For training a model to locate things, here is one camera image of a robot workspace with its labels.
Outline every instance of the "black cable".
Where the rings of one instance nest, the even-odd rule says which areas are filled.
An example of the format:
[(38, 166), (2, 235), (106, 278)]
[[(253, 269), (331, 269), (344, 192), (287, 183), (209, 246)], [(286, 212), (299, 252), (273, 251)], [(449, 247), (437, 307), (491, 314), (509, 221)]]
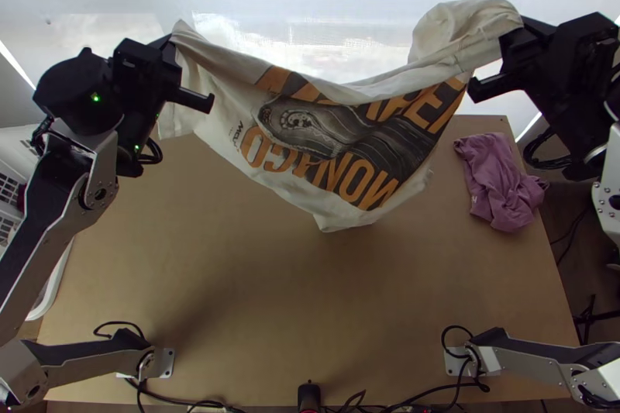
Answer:
[(180, 405), (184, 407), (190, 407), (191, 409), (196, 408), (196, 407), (222, 408), (227, 411), (230, 411), (231, 413), (246, 413), (241, 408), (226, 405), (226, 404), (223, 404), (222, 402), (215, 401), (215, 400), (205, 399), (205, 400), (199, 400), (199, 401), (187, 401), (187, 400), (180, 400), (177, 398), (171, 398), (171, 397), (166, 397), (164, 395), (155, 394), (154, 392), (151, 392), (148, 389), (146, 389), (146, 380), (140, 383), (140, 385), (136, 384), (130, 379), (125, 379), (125, 382), (129, 384), (131, 387), (133, 387), (134, 389), (136, 389), (137, 391), (139, 391), (139, 395), (145, 395), (147, 397), (150, 397), (158, 401), (162, 401), (164, 403), (168, 403), (172, 405)]
[(138, 384), (138, 388), (136, 389), (136, 404), (138, 405), (138, 409), (140, 410), (140, 413), (145, 413), (144, 411), (144, 407), (142, 406), (142, 401), (140, 401), (140, 395), (142, 394), (142, 386), (146, 381), (142, 381), (140, 384)]
[(579, 224), (581, 224), (581, 220), (585, 217), (585, 213), (577, 220), (577, 222), (575, 223), (575, 226), (573, 227), (572, 232), (570, 233), (570, 238), (568, 239), (568, 244), (567, 247), (564, 249), (564, 251), (560, 254), (560, 258), (557, 259), (556, 261), (556, 266), (559, 266), (560, 263), (562, 263), (562, 260), (566, 257), (566, 255), (568, 254), (571, 246), (573, 245), (573, 240), (575, 239), (575, 235), (577, 234), (577, 230), (579, 229)]
[(149, 148), (152, 154), (146, 155), (144, 153), (141, 153), (138, 157), (138, 161), (140, 162), (140, 164), (159, 164), (164, 160), (164, 152), (161, 151), (160, 146), (157, 145), (155, 140), (149, 138), (146, 141), (146, 146)]
[(543, 133), (539, 134), (534, 140), (532, 140), (532, 142), (528, 143), (523, 150), (523, 159), (525, 162), (531, 167), (540, 170), (562, 169), (570, 166), (573, 163), (573, 158), (571, 155), (555, 158), (553, 160), (539, 160), (534, 157), (534, 153), (537, 149), (554, 135), (555, 131), (551, 129), (551, 127), (548, 127)]
[[(137, 324), (134, 324), (129, 321), (104, 322), (103, 324), (98, 325), (92, 333), (97, 337), (105, 337), (106, 339), (111, 339), (112, 336), (110, 334), (104, 334), (102, 332), (99, 332), (101, 329), (109, 325), (126, 325), (131, 328), (134, 328), (136, 330), (136, 333), (140, 337), (142, 337), (144, 340), (146, 340), (146, 338), (144, 337), (144, 332), (142, 332), (142, 329)], [(140, 382), (139, 384), (136, 384), (131, 379), (125, 379), (125, 382), (129, 384), (131, 387), (133, 387), (134, 389), (136, 389), (136, 403), (138, 405), (138, 409), (140, 410), (140, 413), (145, 413), (144, 407), (142, 405), (142, 401), (140, 400), (140, 397), (142, 395), (146, 395), (147, 397), (154, 398), (155, 400), (162, 401), (164, 403), (190, 407), (189, 411), (192, 411), (196, 407), (209, 407), (209, 408), (223, 408), (227, 411), (230, 411), (231, 413), (246, 413), (240, 408), (235, 408), (235, 407), (223, 404), (222, 402), (215, 401), (215, 400), (205, 399), (205, 400), (199, 400), (199, 401), (187, 401), (187, 400), (179, 400), (177, 398), (170, 398), (170, 397), (165, 397), (163, 395), (155, 394), (154, 392), (148, 391), (146, 389), (146, 379)]]
[(102, 334), (102, 333), (99, 332), (104, 327), (107, 327), (109, 325), (127, 325), (127, 326), (130, 326), (130, 327), (132, 327), (132, 328), (134, 328), (136, 330), (136, 333), (138, 334), (138, 336), (140, 336), (144, 340), (146, 340), (146, 337), (144, 337), (144, 332), (142, 332), (142, 329), (137, 324), (134, 324), (134, 323), (129, 322), (129, 321), (108, 321), (108, 322), (104, 322), (103, 324), (100, 324), (100, 325), (98, 325), (95, 328), (95, 330), (92, 332), (93, 336), (105, 337), (106, 339), (111, 339), (112, 338), (111, 334)]
[[(338, 413), (351, 413), (351, 411), (359, 408), (365, 396), (366, 396), (365, 389), (363, 391), (357, 392), (357, 394), (351, 395), (349, 398), (346, 399), (343, 406), (338, 409)], [(350, 407), (351, 402), (353, 402), (354, 400), (357, 400), (357, 402), (355, 403), (355, 405)]]
[(558, 237), (557, 239), (553, 240), (552, 242), (549, 242), (550, 245), (555, 245), (558, 242), (562, 242), (565, 238), (567, 238), (573, 231), (573, 228), (577, 227), (579, 225), (579, 223), (581, 222), (581, 219), (584, 218), (584, 216), (587, 213), (587, 210), (590, 209), (590, 205), (586, 206), (586, 208), (584, 208), (584, 210), (579, 213), (577, 216), (575, 216), (575, 219), (573, 219), (573, 221), (570, 223), (570, 227), (568, 228), (568, 230), (561, 236)]
[(50, 130), (52, 122), (53, 117), (46, 116), (46, 118), (39, 124), (39, 127), (34, 129), (33, 138), (29, 141), (30, 146), (35, 149), (36, 154), (38, 154), (39, 157), (42, 157), (43, 153), (45, 152), (45, 142), (43, 141), (43, 135)]
[(449, 325), (448, 327), (446, 327), (442, 333), (441, 333), (441, 347), (443, 347), (443, 350), (450, 356), (454, 357), (454, 358), (470, 358), (469, 355), (456, 355), (455, 353), (450, 352), (447, 347), (446, 347), (446, 335), (448, 334), (448, 332), (450, 332), (453, 329), (460, 329), (461, 331), (465, 331), (467, 333), (467, 335), (471, 338), (474, 337), (474, 334), (472, 334), (468, 329), (465, 329), (463, 326), (458, 325), (458, 324), (453, 324), (453, 325)]
[(477, 362), (477, 372), (476, 375), (474, 377), (474, 382), (468, 382), (468, 383), (464, 383), (462, 382), (463, 380), (463, 373), (465, 372), (465, 367), (467, 366), (468, 363), (471, 363), (474, 361), (474, 358), (472, 358), (470, 355), (456, 355), (455, 353), (450, 352), (447, 347), (446, 347), (446, 335), (449, 331), (453, 330), (453, 329), (459, 329), (464, 331), (466, 334), (468, 334), (468, 336), (470, 337), (470, 339), (472, 339), (474, 337), (474, 335), (471, 333), (471, 331), (469, 331), (467, 328), (464, 328), (461, 325), (450, 325), (448, 327), (446, 327), (441, 334), (441, 344), (443, 349), (446, 351), (446, 353), (450, 354), (451, 356), (453, 356), (454, 358), (459, 358), (463, 361), (463, 365), (460, 368), (460, 372), (459, 372), (459, 376), (457, 378), (456, 384), (447, 384), (445, 386), (439, 386), (439, 387), (434, 387), (433, 389), (428, 389), (427, 391), (422, 392), (421, 394), (417, 394), (414, 397), (410, 397), (405, 401), (402, 401), (400, 403), (397, 404), (393, 404), (387, 408), (385, 408), (383, 411), (381, 411), (380, 413), (392, 413), (395, 410), (398, 410), (399, 408), (404, 408), (404, 407), (411, 407), (414, 406), (415, 402), (417, 400), (419, 400), (420, 398), (426, 397), (427, 395), (430, 394), (434, 394), (435, 392), (439, 392), (439, 391), (444, 391), (447, 389), (456, 389), (454, 398), (452, 399), (452, 401), (448, 404), (447, 407), (445, 407), (444, 409), (440, 410), (440, 411), (448, 411), (450, 410), (454, 405), (456, 405), (456, 403), (458, 402), (458, 398), (459, 398), (459, 393), (460, 393), (460, 389), (462, 387), (478, 387), (481, 391), (483, 391), (484, 393), (487, 393), (491, 390), (491, 388), (489, 386), (487, 386), (486, 384), (482, 384), (479, 381), (479, 376), (482, 374), (481, 371), (481, 360), (480, 357), (478, 356), (478, 354), (474, 351), (471, 350), (471, 352), (474, 354), (475, 360)]

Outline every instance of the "cloth fold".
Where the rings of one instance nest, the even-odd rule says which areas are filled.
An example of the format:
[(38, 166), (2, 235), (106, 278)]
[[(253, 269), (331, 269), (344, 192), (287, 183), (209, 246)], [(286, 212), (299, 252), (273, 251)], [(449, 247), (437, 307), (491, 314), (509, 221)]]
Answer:
[(548, 184), (522, 173), (506, 135), (463, 137), (454, 141), (454, 149), (463, 161), (472, 215), (504, 232), (514, 232), (534, 220)]

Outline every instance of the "wooden table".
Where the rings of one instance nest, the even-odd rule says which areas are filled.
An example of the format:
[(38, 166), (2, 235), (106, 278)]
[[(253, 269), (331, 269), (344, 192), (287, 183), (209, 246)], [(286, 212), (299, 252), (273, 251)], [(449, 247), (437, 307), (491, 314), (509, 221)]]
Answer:
[[(164, 162), (122, 179), (77, 237), (39, 341), (90, 340), (97, 324), (129, 320), (177, 350), (173, 377), (150, 389), (246, 406), (293, 405), (308, 379), (326, 404), (362, 389), (368, 403), (392, 404), (451, 384), (439, 344), (450, 324), (576, 345), (540, 218), (509, 235), (469, 214), (452, 141), (485, 132), (511, 133), (500, 116), (453, 118), (424, 192), (372, 226), (331, 234), (197, 138), (164, 141)], [(510, 374), (488, 383), (489, 394), (466, 388), (460, 401), (567, 396)], [(136, 393), (108, 375), (48, 398), (130, 404)]]

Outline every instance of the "metal bracket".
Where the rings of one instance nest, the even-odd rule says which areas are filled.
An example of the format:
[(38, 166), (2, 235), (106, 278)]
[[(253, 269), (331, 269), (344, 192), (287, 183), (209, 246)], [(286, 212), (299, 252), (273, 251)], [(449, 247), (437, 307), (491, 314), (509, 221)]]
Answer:
[[(455, 355), (471, 355), (471, 351), (464, 347), (447, 347), (447, 349), (454, 353)], [(446, 364), (446, 374), (448, 376), (458, 376), (461, 368), (463, 367), (463, 363), (466, 362), (464, 358), (456, 358), (445, 350), (443, 351), (443, 361)], [(475, 377), (478, 371), (478, 366), (475, 362), (469, 362), (465, 367), (465, 371), (463, 372), (463, 377)], [(482, 373), (480, 376), (499, 376), (500, 371), (495, 371), (493, 373)]]
[(119, 189), (116, 183), (119, 134), (112, 129), (96, 136), (79, 136), (62, 119), (53, 122), (50, 132), (71, 141), (74, 150), (92, 158), (83, 201), (92, 210), (105, 210)]
[(138, 366), (138, 376), (116, 373), (116, 377), (143, 380), (159, 377), (167, 379), (172, 376), (174, 367), (174, 349), (155, 349), (149, 352)]

